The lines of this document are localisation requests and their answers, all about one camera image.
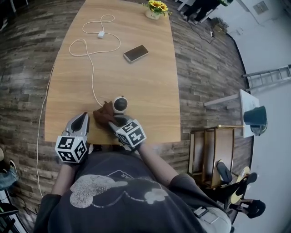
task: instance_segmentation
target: white flower pot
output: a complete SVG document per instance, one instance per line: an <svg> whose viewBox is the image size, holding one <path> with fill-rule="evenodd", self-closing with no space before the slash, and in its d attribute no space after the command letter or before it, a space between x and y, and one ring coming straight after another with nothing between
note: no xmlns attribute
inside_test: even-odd
<svg viewBox="0 0 291 233"><path fill-rule="evenodd" d="M155 12L152 12L150 9L147 9L145 12L146 17L152 19L152 20L158 20L160 18L161 14L157 14Z"/></svg>

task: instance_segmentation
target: power adapter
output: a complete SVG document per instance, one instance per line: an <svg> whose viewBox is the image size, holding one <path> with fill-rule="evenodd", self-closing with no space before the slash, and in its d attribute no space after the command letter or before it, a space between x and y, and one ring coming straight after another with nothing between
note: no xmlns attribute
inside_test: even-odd
<svg viewBox="0 0 291 233"><path fill-rule="evenodd" d="M104 31L100 31L98 33L98 38L102 39L104 37L105 32Z"/></svg>

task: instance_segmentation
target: white cable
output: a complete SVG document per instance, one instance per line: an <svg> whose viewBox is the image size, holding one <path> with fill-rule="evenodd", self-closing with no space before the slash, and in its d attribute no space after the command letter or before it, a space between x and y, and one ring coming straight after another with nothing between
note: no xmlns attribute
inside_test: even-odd
<svg viewBox="0 0 291 233"><path fill-rule="evenodd" d="M87 24L89 24L89 23L101 23L102 31L104 31L104 26L103 26L102 23L110 23L110 22L112 22L112 21L115 19L115 17L114 17L113 15L109 15L109 16L112 16L112 17L113 17L113 20L111 20L111 21L102 21L102 18L103 18L104 16L107 16L107 15L103 15L103 16L101 17L100 21L91 21L91 22L85 23L85 24L83 25L83 28L82 28L83 32L85 32L85 33L87 33L87 34L98 34L98 33L99 33L99 31L98 31L98 32L87 32L87 31L85 31L85 30L84 30L84 26L87 25ZM78 56L88 56L88 57L89 57L90 62L91 62L91 65L92 65L92 82L91 82L91 83L92 83L92 91L93 91L94 98L96 99L97 103L98 103L101 107L102 107L103 105L98 101L98 99L97 99L97 97L96 97L96 95L95 95L95 91L94 91L94 86L93 86L93 80L94 80L94 65L93 65L93 61L92 61L90 55L92 55L92 54L96 54L96 53L108 53L108 52L113 52L113 51L119 49L119 47L121 46L121 41L120 41L120 39L118 38L118 36L116 36L116 35L114 35L114 34L111 34L111 33L108 33L108 32L105 32L105 34L112 35L112 36L114 36L114 37L116 37L116 38L118 39L118 41L119 41L119 45L118 45L118 47L117 47L116 49L113 49L113 50L107 50L107 51L96 51L96 52L89 53L89 52L88 52L88 47L87 47L86 40L85 40L85 39L82 39L82 38L75 40L75 41L70 45L70 47L69 47L69 53L70 53L72 56L76 56L76 57L78 57ZM75 42L77 42L77 41L83 41L83 42L85 43L85 46L86 46L86 52L87 52L87 53L85 53L85 54L73 54L73 53L71 52L71 47L72 47L72 45L73 45Z"/></svg>
<svg viewBox="0 0 291 233"><path fill-rule="evenodd" d="M103 15L103 16L101 17L100 21L91 21L91 22L85 23L85 24L83 25L83 28L82 28L83 32L85 32L85 33L87 33L87 34L98 34L98 33L99 33L99 32L87 32L87 31L84 31L84 26L87 25L87 24L89 24L89 23L101 23L102 31L104 31L104 26L103 26L102 23L110 23L110 22L112 22L112 21L115 19L115 17L114 17L113 15L109 15L109 16L112 16L112 17L113 17L113 20L111 20L111 21L102 21L102 18L103 18L104 16L107 16L107 15ZM113 52L113 51L119 49L119 47L121 46L121 41L120 41L120 39L119 39L116 35L111 34L111 33L107 33L107 32L105 32L105 34L112 35L112 36L114 36L114 37L116 37L116 38L118 39L118 41L119 41L119 46L118 46L116 49L109 50L109 51L96 51L96 52L89 53L89 52L88 52L87 43L86 43L86 40L85 40L85 39L77 39L77 40L75 40L75 41L70 45L70 47L69 47L69 53L70 53L72 56L88 56L88 57L89 57L89 59L90 59L90 61L91 61L91 64L92 64L92 70L93 70L93 71L92 71L92 91L93 91L94 98L96 99L97 103L98 103L101 107L102 107L103 105L99 103L99 101L98 101L98 99L97 99L97 97L96 97L96 95L95 95L95 92L94 92L94 87L93 87L94 65L93 65L93 61L92 61L90 55L92 55L92 54L96 54L96 53L107 53L107 52ZM70 51L71 46L72 46L75 42L77 42L77 41L84 41L84 42L85 42L86 52L87 52L86 54L79 54L79 55L78 55L78 54L73 54L73 53L71 53L71 51ZM50 79L49 79L49 82L48 82L47 87L46 87L45 98L44 98L44 101L42 102L41 111L40 111L40 120L41 120L41 115L42 115L42 111L43 111L43 108L44 108L45 100L46 100L46 98L47 98L47 93L48 93L49 86L50 86L51 75L52 75L52 73L53 73L54 67L55 67L55 62L54 62L53 68L51 69L51 72L50 72ZM39 122L38 122L38 133L37 133L37 143L36 143L36 173L37 173L38 188L40 189L40 194L41 194L41 196L43 197L42 192L41 192L41 188L40 188L40 177L39 177L39 174L38 174L38 142L39 142L39 137L40 137L40 120L39 120Z"/></svg>

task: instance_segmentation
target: sunflower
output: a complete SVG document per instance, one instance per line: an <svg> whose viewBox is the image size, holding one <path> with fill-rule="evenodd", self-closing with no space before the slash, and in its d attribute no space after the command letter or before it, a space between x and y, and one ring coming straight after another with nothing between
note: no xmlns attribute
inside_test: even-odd
<svg viewBox="0 0 291 233"><path fill-rule="evenodd" d="M167 11L168 7L165 3L161 3L160 8L162 9L162 11Z"/></svg>
<svg viewBox="0 0 291 233"><path fill-rule="evenodd" d="M154 1L153 0L153 1L150 1L149 4L151 6L154 6L154 7L160 7L162 3L160 1Z"/></svg>

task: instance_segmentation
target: wooden floor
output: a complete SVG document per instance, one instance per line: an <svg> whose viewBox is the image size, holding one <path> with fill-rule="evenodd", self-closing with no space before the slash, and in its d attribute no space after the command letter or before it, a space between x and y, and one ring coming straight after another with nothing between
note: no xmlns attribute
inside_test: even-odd
<svg viewBox="0 0 291 233"><path fill-rule="evenodd" d="M216 39L208 44L181 19L176 11L179 3L166 2L173 11L170 20L178 70L181 142L155 148L178 172L186 172L189 133L193 128L235 124L240 119L237 110L222 106L205 109L203 102L235 94L246 86L240 78L243 69L233 41L216 33ZM5 161L14 160L20 175L11 190L32 210L41 200L35 168L41 104L57 52L82 3L82 0L30 2L0 33L0 146L5 152ZM193 26L202 38L211 41L209 28L208 22ZM49 193L59 164L54 144L43 139L44 112L40 124L39 173L42 191ZM251 138L237 137L236 173L249 164L250 154ZM14 202L19 208L23 206L19 198L14 198ZM35 217L20 210L20 218L28 231L32 230Z"/></svg>

